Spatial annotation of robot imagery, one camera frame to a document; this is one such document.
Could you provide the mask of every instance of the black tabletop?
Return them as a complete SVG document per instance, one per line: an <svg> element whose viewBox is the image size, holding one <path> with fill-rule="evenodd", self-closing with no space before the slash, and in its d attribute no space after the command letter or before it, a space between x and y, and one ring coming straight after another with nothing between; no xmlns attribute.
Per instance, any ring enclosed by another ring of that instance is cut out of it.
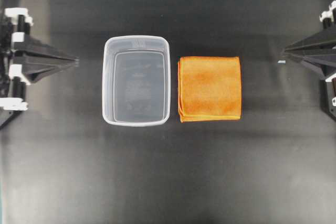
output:
<svg viewBox="0 0 336 224"><path fill-rule="evenodd" d="M332 0L3 0L31 34L80 66L27 89L29 110L1 130L4 223L333 223L336 127L318 77L283 47L322 29ZM171 114L154 127L102 118L104 43L162 36ZM238 122L180 123L182 56L239 56Z"/></svg>

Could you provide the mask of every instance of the clear plastic container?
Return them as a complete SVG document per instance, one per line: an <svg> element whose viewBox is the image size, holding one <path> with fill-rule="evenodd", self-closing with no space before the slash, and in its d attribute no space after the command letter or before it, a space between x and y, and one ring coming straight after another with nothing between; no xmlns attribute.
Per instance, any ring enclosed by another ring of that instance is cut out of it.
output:
<svg viewBox="0 0 336 224"><path fill-rule="evenodd" d="M122 36L105 44L102 114L123 126L163 124L170 114L170 53L162 37Z"/></svg>

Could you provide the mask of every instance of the white bracket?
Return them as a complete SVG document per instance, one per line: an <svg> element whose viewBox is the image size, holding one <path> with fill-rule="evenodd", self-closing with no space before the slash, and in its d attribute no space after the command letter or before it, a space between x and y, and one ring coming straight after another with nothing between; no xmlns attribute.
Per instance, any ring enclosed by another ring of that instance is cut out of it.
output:
<svg viewBox="0 0 336 224"><path fill-rule="evenodd" d="M28 103L24 102L22 98L5 97L0 98L0 107L4 110L21 110L28 109Z"/></svg>
<svg viewBox="0 0 336 224"><path fill-rule="evenodd" d="M325 10L323 13L320 15L320 21L323 22L325 18L330 18L332 22L334 22L334 17L332 15L332 10Z"/></svg>
<svg viewBox="0 0 336 224"><path fill-rule="evenodd" d="M334 0L333 2L331 2L331 4L329 5L329 10L333 11L336 8L336 0Z"/></svg>
<svg viewBox="0 0 336 224"><path fill-rule="evenodd" d="M22 82L25 82L26 85L30 85L30 81L22 74L22 65L21 64L12 64L9 67L8 76L13 79L14 77L19 77Z"/></svg>
<svg viewBox="0 0 336 224"><path fill-rule="evenodd" d="M332 79L336 78L336 73L334 73L333 75L329 76L328 78L326 78L326 82L331 82Z"/></svg>
<svg viewBox="0 0 336 224"><path fill-rule="evenodd" d="M16 7L16 8L6 8L5 9L5 16L11 19L11 22L13 25L17 25L19 15L24 15L25 22L29 23L30 26L34 25L33 18L29 16L27 8Z"/></svg>

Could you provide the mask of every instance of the folded orange microfiber cloth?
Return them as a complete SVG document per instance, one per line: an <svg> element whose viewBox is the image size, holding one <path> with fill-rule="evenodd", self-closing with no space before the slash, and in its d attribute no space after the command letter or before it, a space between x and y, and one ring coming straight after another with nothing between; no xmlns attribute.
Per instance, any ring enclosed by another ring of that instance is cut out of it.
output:
<svg viewBox="0 0 336 224"><path fill-rule="evenodd" d="M242 85L238 57L182 57L178 75L181 122L240 119Z"/></svg>

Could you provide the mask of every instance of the white clip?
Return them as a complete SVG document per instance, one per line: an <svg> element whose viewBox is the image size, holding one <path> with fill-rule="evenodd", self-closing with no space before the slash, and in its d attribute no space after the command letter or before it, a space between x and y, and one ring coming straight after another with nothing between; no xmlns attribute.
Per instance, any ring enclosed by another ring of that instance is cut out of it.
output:
<svg viewBox="0 0 336 224"><path fill-rule="evenodd" d="M13 79L14 77L19 77L22 82L25 82L28 86L30 81L22 74L22 65L21 64L12 64L9 67L8 76Z"/></svg>
<svg viewBox="0 0 336 224"><path fill-rule="evenodd" d="M33 18L29 16L27 8L6 8L5 9L5 16L11 19L13 25L17 25L18 23L18 16L24 15L25 22L29 23L30 26L33 26Z"/></svg>
<svg viewBox="0 0 336 224"><path fill-rule="evenodd" d="M329 5L329 10L333 11L336 8L336 0L334 0L333 2L331 2L331 4Z"/></svg>
<svg viewBox="0 0 336 224"><path fill-rule="evenodd" d="M25 41L25 33L22 31L17 31L16 33L12 33L12 43L14 42L24 42Z"/></svg>
<svg viewBox="0 0 336 224"><path fill-rule="evenodd" d="M321 13L321 15L320 15L320 21L323 22L323 20L325 18L330 18L332 22L334 21L334 17L332 15L332 11L331 10L325 10L323 13Z"/></svg>
<svg viewBox="0 0 336 224"><path fill-rule="evenodd" d="M3 107L4 110L25 111L28 109L28 103L24 102L22 98L5 97L0 98L0 107Z"/></svg>
<svg viewBox="0 0 336 224"><path fill-rule="evenodd" d="M334 73L333 75L329 76L328 78L326 78L326 82L331 82L332 79L336 78L336 73Z"/></svg>

